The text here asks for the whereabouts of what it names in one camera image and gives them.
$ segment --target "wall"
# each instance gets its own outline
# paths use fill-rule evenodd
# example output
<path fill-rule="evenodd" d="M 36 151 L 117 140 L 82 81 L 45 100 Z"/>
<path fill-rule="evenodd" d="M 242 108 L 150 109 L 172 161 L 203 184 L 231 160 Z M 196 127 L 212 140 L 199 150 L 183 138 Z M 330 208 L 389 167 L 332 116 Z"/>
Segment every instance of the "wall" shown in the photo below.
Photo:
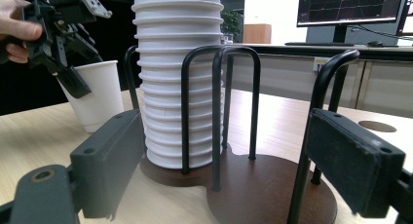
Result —
<path fill-rule="evenodd" d="M 298 0 L 245 0 L 244 24 L 272 25 L 272 45 L 306 40 L 307 28 L 296 27 Z"/>

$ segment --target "white paper cup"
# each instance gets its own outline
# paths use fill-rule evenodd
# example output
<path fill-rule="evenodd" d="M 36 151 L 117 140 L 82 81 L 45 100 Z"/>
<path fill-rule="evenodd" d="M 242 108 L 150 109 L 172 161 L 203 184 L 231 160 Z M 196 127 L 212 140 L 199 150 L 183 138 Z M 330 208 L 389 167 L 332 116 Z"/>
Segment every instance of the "white paper cup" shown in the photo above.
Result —
<path fill-rule="evenodd" d="M 86 132 L 95 132 L 110 118 L 124 112 L 117 62 L 111 60 L 75 67 L 92 91 L 81 98 L 73 97 L 61 86 Z"/>

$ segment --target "desk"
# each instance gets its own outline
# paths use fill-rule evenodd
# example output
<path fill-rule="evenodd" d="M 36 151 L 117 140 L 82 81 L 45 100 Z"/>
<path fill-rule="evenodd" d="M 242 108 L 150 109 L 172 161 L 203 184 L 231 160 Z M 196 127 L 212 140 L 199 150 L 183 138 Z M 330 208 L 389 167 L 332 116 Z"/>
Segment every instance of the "desk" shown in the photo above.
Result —
<path fill-rule="evenodd" d="M 123 92 L 126 109 L 131 109 L 128 92 Z M 251 93 L 233 90 L 229 139 L 235 154 L 247 154 L 249 144 Z M 261 94 L 257 153 L 298 162 L 309 102 Z M 378 121 L 397 128 L 395 133 L 377 134 L 402 149 L 405 167 L 413 170 L 412 119 L 339 108 L 353 121 Z M 69 154 L 90 135 L 85 133 L 68 103 L 0 117 L 0 204 L 13 199 L 19 179 L 31 170 L 50 164 L 68 166 Z M 336 196 L 336 223 L 394 223 L 395 213 L 386 220 L 364 220 L 352 216 Z M 118 216 L 83 219 L 81 223 L 217 223 L 207 205 L 206 188 L 169 187 L 148 179 L 140 169 L 134 173 L 120 204 Z"/>

